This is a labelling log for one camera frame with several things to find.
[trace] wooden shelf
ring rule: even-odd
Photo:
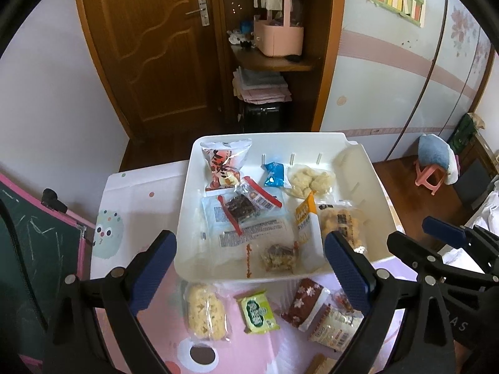
[[[308,72],[315,66],[316,61],[303,59],[299,63],[290,62],[285,58],[270,58],[256,48],[247,51],[241,46],[231,45],[235,60],[249,70],[273,70],[276,72]]]

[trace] blue gripper pad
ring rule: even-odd
[[[149,307],[176,252],[177,239],[175,238],[175,235],[170,232],[135,280],[128,303],[130,311],[134,316],[137,316],[139,311],[143,311]]]
[[[423,232],[440,239],[442,242],[454,247],[454,249],[466,247],[468,244],[466,233],[462,228],[443,222],[440,219],[427,216],[423,219],[422,226]]]
[[[336,277],[338,277],[350,304],[366,316],[371,309],[368,283],[332,232],[326,236],[324,241],[324,254]]]

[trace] wooden floor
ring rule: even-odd
[[[464,207],[451,185],[442,185],[435,195],[422,185],[416,187],[415,156],[374,164],[374,169],[393,202],[406,234],[432,249],[443,244],[426,235],[421,223],[434,216],[454,225],[464,225],[473,215],[471,208]]]
[[[156,138],[138,145],[129,143],[120,171],[187,160],[191,154],[192,144],[202,135],[205,134],[186,132]],[[470,219],[473,211],[471,208],[463,207],[451,185],[442,185],[434,196],[426,187],[416,187],[414,160],[415,157],[405,157],[384,161],[375,163],[374,168],[395,206],[406,234],[432,249],[440,249],[441,242],[423,233],[421,229],[423,219],[431,215],[459,226]]]

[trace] wooden door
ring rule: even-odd
[[[200,13],[186,15],[198,0],[77,0],[94,62],[131,137],[217,131],[220,71],[206,2],[208,26]]]

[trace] snowflake print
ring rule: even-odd
[[[303,305],[305,305],[305,302],[303,302],[301,298],[298,298],[296,301],[294,301],[295,308],[301,308]]]

